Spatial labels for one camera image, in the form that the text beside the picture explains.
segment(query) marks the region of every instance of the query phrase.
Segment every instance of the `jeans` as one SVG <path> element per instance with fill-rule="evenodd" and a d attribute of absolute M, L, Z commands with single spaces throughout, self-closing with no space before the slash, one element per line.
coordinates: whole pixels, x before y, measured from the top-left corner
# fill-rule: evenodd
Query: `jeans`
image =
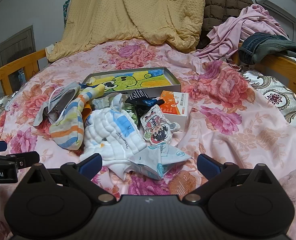
<path fill-rule="evenodd" d="M 266 55 L 277 52 L 296 57 L 296 43 L 280 35 L 255 33 L 238 49 L 239 59 L 248 65 L 259 63 Z"/>

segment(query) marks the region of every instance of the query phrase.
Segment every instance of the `orange stripe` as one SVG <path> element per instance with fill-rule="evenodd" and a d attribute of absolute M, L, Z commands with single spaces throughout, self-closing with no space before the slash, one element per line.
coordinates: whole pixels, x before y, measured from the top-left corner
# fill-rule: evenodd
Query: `orange stripe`
<path fill-rule="evenodd" d="M 77 98 L 80 98 L 84 104 L 86 103 L 86 99 L 83 97 L 83 95 L 79 95 Z"/>
<path fill-rule="evenodd" d="M 78 125 L 74 125 L 69 130 L 60 131 L 60 132 L 53 132 L 50 135 L 52 138 L 63 137 L 65 135 L 70 134 L 71 132 L 78 131 L 78 129 L 79 129 Z"/>

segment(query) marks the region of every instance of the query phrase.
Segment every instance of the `white and teal plastic wrapper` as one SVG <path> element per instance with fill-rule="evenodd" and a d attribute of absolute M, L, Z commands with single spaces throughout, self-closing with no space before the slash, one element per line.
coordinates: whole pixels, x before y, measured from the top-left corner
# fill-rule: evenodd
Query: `white and teal plastic wrapper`
<path fill-rule="evenodd" d="M 128 158 L 131 161 L 127 172 L 136 171 L 152 179 L 162 179 L 175 163 L 191 158 L 177 147 L 167 143 L 151 145 Z"/>

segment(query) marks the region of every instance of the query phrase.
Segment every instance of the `multicolored striped sock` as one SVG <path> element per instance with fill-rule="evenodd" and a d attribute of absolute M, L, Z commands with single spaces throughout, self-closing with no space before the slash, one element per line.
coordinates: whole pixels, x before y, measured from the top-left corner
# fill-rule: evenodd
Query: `multicolored striped sock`
<path fill-rule="evenodd" d="M 81 112 L 91 99 L 104 94 L 105 86 L 99 84 L 97 87 L 88 87 L 70 102 L 59 119 L 50 126 L 49 132 L 52 139 L 62 148 L 78 150 L 84 137 L 84 123 Z"/>

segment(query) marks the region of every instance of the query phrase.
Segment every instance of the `denim waistband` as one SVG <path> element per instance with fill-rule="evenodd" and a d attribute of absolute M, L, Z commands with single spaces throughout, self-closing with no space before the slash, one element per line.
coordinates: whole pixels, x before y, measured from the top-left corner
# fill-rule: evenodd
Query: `denim waistband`
<path fill-rule="evenodd" d="M 253 54 L 256 48 L 263 42 L 276 39 L 276 40 L 287 40 L 284 36 L 281 35 L 272 35 L 268 33 L 254 33 L 252 36 L 249 36 L 238 49 L 239 59 L 249 65 L 253 65 Z"/>

